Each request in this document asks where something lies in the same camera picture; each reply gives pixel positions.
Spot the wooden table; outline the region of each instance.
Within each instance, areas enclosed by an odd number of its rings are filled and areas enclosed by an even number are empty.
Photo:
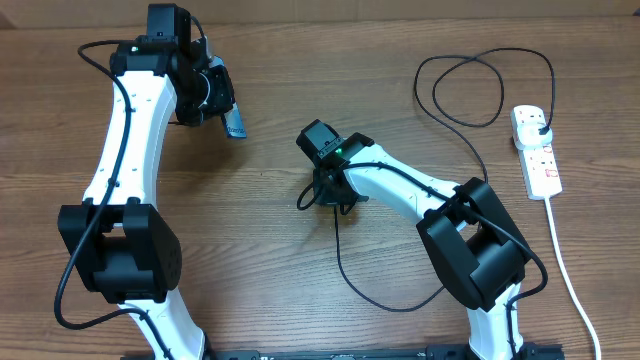
[[[216,349],[260,351],[422,347],[464,343],[464,308],[448,293],[409,314],[383,312],[344,283],[330,209],[295,201],[311,179],[294,141],[320,118],[341,134],[372,137],[394,157],[441,179],[480,176],[465,145],[425,116],[412,97],[424,58],[499,46],[537,49],[557,74],[554,147],[564,192],[553,199],[564,258],[605,358],[640,353],[640,21],[638,18],[441,20],[322,25],[207,26],[228,64],[249,134],[225,138],[220,121],[170,127],[158,206],[180,238],[180,289]],[[117,359],[148,345],[128,318],[81,332],[60,327],[53,296],[69,254],[56,218],[79,204],[98,163],[111,112],[107,78],[76,55],[83,43],[132,39],[142,28],[0,32],[0,358]],[[112,49],[90,54],[103,62]],[[548,70],[518,53],[486,57],[504,76],[505,111],[489,128],[463,128],[491,184],[550,274],[520,304],[527,341],[561,343],[592,356],[551,245],[544,206],[528,200],[511,140],[510,109],[548,110]],[[420,93],[452,61],[425,68]],[[454,72],[440,102],[453,116],[489,119],[494,75]],[[391,306],[439,287],[414,227],[377,201],[341,218],[344,266],[366,294]],[[527,267],[523,288],[539,281]],[[74,273],[64,298],[73,321],[114,306]]]

